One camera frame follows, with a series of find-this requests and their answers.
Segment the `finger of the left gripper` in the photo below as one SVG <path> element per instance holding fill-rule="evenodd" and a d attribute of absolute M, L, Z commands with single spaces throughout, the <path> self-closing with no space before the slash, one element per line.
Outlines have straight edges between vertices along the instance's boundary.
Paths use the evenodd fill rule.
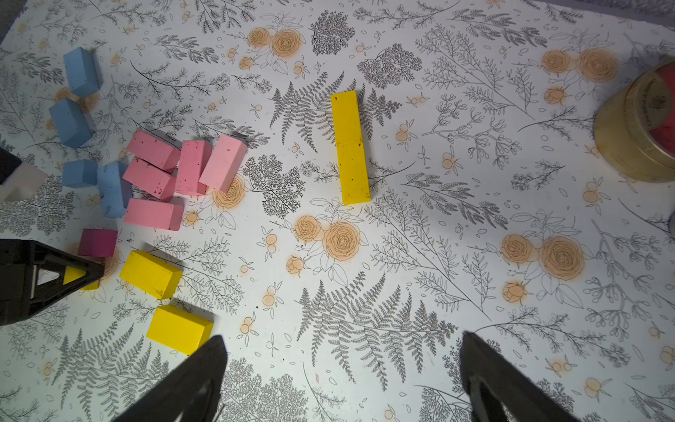
<path fill-rule="evenodd" d="M 99 281 L 105 267 L 34 240 L 1 241 L 1 325 L 28 320 Z"/>

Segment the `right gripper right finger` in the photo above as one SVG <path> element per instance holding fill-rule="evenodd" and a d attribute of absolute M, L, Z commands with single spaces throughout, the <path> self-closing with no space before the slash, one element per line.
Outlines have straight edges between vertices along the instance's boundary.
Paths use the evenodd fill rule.
<path fill-rule="evenodd" d="M 575 421 L 576 418 L 473 332 L 462 334 L 462 388 L 473 421 Z"/>

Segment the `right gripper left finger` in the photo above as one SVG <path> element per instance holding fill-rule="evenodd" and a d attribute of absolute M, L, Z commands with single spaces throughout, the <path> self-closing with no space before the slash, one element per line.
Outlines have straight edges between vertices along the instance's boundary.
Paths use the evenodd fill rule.
<path fill-rule="evenodd" d="M 223 337 L 216 335 L 116 420 L 214 421 L 227 364 Z"/>

